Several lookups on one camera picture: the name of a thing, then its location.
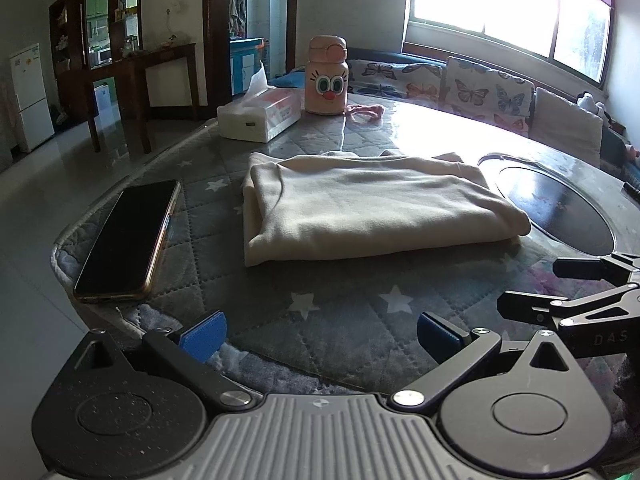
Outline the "white plush toy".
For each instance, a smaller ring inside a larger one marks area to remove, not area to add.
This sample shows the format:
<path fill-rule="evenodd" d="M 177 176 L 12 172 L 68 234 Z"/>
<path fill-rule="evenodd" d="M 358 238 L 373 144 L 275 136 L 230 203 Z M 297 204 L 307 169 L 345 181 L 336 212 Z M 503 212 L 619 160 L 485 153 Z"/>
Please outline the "white plush toy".
<path fill-rule="evenodd" d="M 589 92 L 580 92 L 576 101 L 577 105 L 587 112 L 600 117 L 606 118 L 606 107 L 603 102 L 597 102 L 593 95 Z"/>

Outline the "black remote control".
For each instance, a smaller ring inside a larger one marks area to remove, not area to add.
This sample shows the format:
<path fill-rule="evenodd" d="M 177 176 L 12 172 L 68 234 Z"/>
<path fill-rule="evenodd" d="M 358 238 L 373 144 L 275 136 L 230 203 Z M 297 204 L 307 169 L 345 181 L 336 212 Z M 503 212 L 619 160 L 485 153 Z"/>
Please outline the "black remote control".
<path fill-rule="evenodd" d="M 623 184 L 623 189 L 637 202 L 640 200 L 640 191 L 628 182 Z"/>

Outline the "dark wooden side table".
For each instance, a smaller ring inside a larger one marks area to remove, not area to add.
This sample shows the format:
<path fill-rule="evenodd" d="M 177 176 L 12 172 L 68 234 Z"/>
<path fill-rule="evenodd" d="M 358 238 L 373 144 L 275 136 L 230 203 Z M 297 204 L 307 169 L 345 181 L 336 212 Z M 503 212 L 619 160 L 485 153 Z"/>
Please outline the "dark wooden side table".
<path fill-rule="evenodd" d="M 170 48 L 163 48 L 141 54 L 127 56 L 111 64 L 97 68 L 85 68 L 81 73 L 82 83 L 89 88 L 96 80 L 105 78 L 124 77 L 129 81 L 132 92 L 132 108 L 138 127 L 139 139 L 144 154 L 152 152 L 151 140 L 148 133 L 149 101 L 148 82 L 145 71 L 148 68 L 184 58 L 191 98 L 192 115 L 200 116 L 200 94 L 198 93 L 198 74 L 196 73 L 195 44 L 180 44 Z"/>

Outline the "white refrigerator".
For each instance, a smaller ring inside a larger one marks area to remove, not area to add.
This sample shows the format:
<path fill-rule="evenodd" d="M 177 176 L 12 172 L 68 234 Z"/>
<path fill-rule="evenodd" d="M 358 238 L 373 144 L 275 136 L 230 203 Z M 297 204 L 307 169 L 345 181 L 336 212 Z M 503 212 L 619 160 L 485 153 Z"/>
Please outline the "white refrigerator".
<path fill-rule="evenodd" d="M 18 143 L 24 152 L 30 153 L 54 136 L 39 44 L 33 44 L 11 56 L 10 67 L 18 109 Z"/>

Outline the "pink cartoon water bottle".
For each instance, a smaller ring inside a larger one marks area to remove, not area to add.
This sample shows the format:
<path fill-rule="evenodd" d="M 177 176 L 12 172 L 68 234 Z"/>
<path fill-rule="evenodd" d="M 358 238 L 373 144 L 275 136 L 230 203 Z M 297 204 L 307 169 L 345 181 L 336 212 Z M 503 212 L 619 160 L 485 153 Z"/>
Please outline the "pink cartoon water bottle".
<path fill-rule="evenodd" d="M 337 116 L 347 107 L 349 67 L 346 40 L 320 35 L 309 41 L 305 70 L 305 110 L 307 113 Z"/>

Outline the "black smartphone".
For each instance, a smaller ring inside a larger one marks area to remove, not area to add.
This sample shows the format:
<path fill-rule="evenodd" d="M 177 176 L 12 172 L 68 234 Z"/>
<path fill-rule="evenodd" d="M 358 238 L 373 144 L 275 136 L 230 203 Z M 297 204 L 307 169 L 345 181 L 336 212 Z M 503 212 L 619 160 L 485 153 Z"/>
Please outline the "black smartphone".
<path fill-rule="evenodd" d="M 151 290 L 180 183 L 124 188 L 106 217 L 73 289 L 83 302 L 130 301 Z"/>

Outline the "blue plastic cabinet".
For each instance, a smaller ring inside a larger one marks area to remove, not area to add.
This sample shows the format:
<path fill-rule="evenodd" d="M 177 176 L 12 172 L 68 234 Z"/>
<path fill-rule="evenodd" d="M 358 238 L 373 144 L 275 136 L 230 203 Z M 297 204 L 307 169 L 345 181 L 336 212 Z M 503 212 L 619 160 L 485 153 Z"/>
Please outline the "blue plastic cabinet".
<path fill-rule="evenodd" d="M 263 48 L 262 37 L 230 40 L 232 96 L 244 93 L 248 89 L 250 78 L 260 69 Z"/>

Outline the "white tissue box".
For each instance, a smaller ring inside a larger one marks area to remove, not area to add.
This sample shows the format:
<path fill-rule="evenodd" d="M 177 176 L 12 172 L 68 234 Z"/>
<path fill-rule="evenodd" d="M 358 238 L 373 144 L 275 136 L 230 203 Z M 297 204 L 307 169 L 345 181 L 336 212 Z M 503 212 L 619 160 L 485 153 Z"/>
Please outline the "white tissue box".
<path fill-rule="evenodd" d="M 301 114 L 299 90 L 270 86 L 264 66 L 260 66 L 241 99 L 217 108 L 219 135 L 267 144 L 298 122 Z"/>

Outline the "plain beige cushion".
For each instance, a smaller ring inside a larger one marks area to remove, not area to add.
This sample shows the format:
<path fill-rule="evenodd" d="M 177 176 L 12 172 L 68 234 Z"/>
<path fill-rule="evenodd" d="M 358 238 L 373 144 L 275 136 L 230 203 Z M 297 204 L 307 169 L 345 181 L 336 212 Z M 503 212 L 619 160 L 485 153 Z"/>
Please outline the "plain beige cushion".
<path fill-rule="evenodd" d="M 528 137 L 600 167 L 603 122 L 600 117 L 548 90 L 535 90 Z"/>

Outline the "middle butterfly cushion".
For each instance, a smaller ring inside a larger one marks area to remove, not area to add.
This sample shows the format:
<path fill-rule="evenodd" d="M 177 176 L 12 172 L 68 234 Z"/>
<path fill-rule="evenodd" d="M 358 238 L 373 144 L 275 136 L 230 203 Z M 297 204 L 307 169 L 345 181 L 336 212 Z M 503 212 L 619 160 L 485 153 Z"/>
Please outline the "middle butterfly cushion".
<path fill-rule="evenodd" d="M 534 93 L 527 79 L 450 56 L 442 75 L 439 108 L 528 136 Z"/>

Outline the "left butterfly cushion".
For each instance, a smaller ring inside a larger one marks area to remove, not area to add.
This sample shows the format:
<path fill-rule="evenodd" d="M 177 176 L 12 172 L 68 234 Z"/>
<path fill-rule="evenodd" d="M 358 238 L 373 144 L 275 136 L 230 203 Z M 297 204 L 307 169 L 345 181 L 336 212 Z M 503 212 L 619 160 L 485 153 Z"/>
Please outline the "left butterfly cushion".
<path fill-rule="evenodd" d="M 350 93 L 439 108 L 445 66 L 434 62 L 349 60 Z"/>

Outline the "blue sofa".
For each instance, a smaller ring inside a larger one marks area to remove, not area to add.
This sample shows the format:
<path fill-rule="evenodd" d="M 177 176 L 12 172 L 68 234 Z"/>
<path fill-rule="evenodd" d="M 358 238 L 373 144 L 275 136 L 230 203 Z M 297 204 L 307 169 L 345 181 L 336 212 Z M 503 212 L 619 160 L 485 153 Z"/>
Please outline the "blue sofa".
<path fill-rule="evenodd" d="M 445 61 L 349 50 L 348 91 L 477 120 L 589 162 L 634 188 L 639 151 L 589 92 L 567 99 L 532 80 L 460 56 Z"/>

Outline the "cream beige garment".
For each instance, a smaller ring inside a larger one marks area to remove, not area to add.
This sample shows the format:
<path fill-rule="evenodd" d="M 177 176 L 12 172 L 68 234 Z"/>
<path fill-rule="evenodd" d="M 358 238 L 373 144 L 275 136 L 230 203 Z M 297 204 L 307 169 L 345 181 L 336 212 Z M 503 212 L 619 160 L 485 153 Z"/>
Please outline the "cream beige garment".
<path fill-rule="evenodd" d="M 528 215 L 457 154 L 250 154 L 244 262 L 338 260 L 525 236 Z"/>

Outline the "dark wooden display cabinet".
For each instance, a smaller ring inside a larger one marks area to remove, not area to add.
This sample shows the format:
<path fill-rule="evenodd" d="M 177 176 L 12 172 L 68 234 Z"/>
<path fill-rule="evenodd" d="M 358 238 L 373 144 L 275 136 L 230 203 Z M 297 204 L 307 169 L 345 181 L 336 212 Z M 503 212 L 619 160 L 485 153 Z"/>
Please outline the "dark wooden display cabinet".
<path fill-rule="evenodd" d="M 62 127 L 84 122 L 93 84 L 80 81 L 95 70 L 142 50 L 140 0 L 56 0 L 49 8 L 50 40 Z"/>

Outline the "butterfly cushion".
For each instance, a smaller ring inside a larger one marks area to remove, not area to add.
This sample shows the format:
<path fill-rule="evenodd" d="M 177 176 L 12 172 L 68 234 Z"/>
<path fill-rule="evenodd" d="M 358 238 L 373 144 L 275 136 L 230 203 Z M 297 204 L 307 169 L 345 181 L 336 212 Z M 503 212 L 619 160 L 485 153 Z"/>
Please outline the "butterfly cushion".
<path fill-rule="evenodd" d="M 442 75 L 439 108 L 528 136 L 534 93 L 527 79 L 450 56 Z"/>
<path fill-rule="evenodd" d="M 349 60 L 350 93 L 439 108 L 445 66 L 434 62 Z"/>

